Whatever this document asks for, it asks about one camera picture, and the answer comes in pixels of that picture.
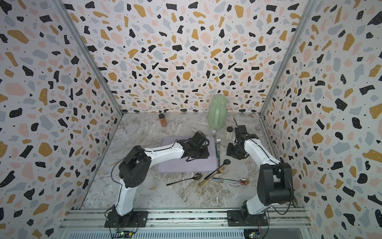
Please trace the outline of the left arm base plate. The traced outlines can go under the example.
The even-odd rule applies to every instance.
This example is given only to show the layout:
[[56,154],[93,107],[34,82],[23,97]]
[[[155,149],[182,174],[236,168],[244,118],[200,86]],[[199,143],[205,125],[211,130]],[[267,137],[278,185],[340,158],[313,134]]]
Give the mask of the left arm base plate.
[[148,211],[131,211],[130,213],[120,216],[116,210],[108,213],[105,228],[145,228]]

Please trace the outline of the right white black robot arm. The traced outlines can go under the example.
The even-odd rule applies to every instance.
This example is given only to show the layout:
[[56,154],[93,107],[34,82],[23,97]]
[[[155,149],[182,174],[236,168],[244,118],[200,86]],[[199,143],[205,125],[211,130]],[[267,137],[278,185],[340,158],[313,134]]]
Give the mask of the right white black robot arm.
[[292,168],[272,156],[256,134],[247,132],[246,126],[234,128],[235,140],[229,143],[226,155],[243,160],[251,158],[259,168],[257,195],[244,202],[242,209],[247,215],[260,215],[275,204],[292,204],[294,190]]

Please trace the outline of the black spoon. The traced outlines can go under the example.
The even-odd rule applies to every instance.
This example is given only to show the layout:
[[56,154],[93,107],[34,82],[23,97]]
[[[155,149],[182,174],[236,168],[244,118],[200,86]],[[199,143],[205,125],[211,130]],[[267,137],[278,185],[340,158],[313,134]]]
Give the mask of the black spoon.
[[184,181],[187,181],[187,180],[199,180],[201,179],[202,177],[202,174],[201,173],[197,173],[195,174],[193,177],[191,178],[186,178],[186,179],[183,179],[183,180],[179,180],[179,181],[176,181],[176,182],[172,182],[172,183],[168,183],[166,184],[167,186],[170,186],[170,185],[173,185],[173,184],[176,184],[176,183],[180,183],[180,182],[184,182]]
[[207,175],[207,176],[204,178],[204,180],[208,180],[210,177],[212,177],[212,175],[213,175],[214,173],[218,172],[223,166],[229,165],[230,163],[231,163],[231,161],[230,161],[229,159],[225,159],[225,160],[223,161],[223,164],[222,164],[220,167],[218,167],[215,171],[213,171],[213,172],[211,172],[209,175]]

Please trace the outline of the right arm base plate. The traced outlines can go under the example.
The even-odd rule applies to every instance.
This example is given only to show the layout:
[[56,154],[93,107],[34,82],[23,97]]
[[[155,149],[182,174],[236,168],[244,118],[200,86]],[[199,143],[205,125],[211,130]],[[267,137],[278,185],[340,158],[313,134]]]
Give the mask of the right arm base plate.
[[228,210],[227,221],[229,227],[264,227],[269,225],[266,212],[257,215],[250,215],[240,210]]

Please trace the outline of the iridescent spoon blue handle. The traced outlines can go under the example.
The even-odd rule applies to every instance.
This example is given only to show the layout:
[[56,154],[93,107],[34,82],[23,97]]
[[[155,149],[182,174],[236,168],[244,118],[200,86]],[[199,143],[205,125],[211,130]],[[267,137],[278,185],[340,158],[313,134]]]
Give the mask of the iridescent spoon blue handle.
[[224,179],[224,178],[216,178],[216,177],[214,177],[213,180],[235,182],[235,183],[239,183],[241,185],[248,185],[249,184],[249,180],[246,179],[246,178],[242,178],[242,179],[239,179],[239,180],[234,180],[234,179]]

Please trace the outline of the gold fork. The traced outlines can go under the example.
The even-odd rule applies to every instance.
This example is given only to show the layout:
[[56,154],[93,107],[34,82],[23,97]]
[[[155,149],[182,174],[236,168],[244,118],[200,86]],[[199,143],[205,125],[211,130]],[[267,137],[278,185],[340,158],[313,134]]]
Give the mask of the gold fork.
[[200,183],[198,184],[198,186],[199,186],[199,187],[203,187],[209,180],[212,180],[212,178],[213,178],[214,176],[216,176],[217,174],[221,174],[225,169],[226,169],[226,166],[225,166],[225,165],[222,166],[221,169],[219,169],[217,172],[213,173],[208,179],[204,180],[203,182],[200,182]]

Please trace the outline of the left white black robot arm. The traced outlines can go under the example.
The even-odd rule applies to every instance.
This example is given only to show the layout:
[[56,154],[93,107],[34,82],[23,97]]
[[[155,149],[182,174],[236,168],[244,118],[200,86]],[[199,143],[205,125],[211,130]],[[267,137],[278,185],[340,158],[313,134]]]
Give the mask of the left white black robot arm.
[[177,139],[173,143],[156,148],[136,145],[118,166],[120,190],[113,212],[119,217],[133,211],[136,188],[144,182],[150,167],[172,159],[206,159],[209,157],[210,141],[197,131],[188,139]]

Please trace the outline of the lilac placemat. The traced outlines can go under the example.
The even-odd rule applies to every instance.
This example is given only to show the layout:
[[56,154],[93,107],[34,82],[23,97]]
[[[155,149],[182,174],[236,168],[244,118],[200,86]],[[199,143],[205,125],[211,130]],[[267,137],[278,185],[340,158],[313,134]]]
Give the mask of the lilac placemat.
[[218,160],[216,157],[216,150],[214,139],[208,136],[209,140],[209,157],[206,159],[195,159],[186,162],[187,157],[181,159],[171,159],[156,165],[157,172],[159,173],[189,173],[189,172],[211,172],[218,168]]

